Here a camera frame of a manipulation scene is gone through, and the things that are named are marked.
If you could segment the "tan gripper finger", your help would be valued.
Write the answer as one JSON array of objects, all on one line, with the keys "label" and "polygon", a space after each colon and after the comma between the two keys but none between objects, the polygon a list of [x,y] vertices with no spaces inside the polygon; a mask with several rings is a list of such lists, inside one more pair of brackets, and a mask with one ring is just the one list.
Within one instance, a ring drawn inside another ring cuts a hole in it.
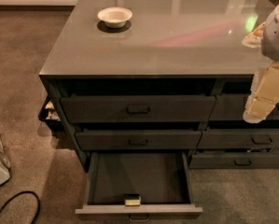
[{"label": "tan gripper finger", "polygon": [[242,44],[245,47],[251,49],[260,48],[264,27],[265,27],[265,22],[261,23],[256,29],[254,29],[250,34],[248,34],[243,39]]},{"label": "tan gripper finger", "polygon": [[277,104],[279,104],[279,62],[273,62],[267,68],[259,68],[254,74],[243,119],[248,123],[260,123],[271,114]]}]

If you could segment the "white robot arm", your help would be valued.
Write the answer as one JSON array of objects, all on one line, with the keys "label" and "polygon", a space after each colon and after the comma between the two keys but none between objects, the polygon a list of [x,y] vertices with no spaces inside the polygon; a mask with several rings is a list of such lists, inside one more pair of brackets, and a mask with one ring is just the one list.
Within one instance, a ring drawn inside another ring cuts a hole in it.
[{"label": "white robot arm", "polygon": [[279,4],[242,44],[252,49],[261,48],[262,54],[272,60],[267,68],[259,68],[253,75],[251,93],[244,107],[243,120],[260,123],[279,104]]}]

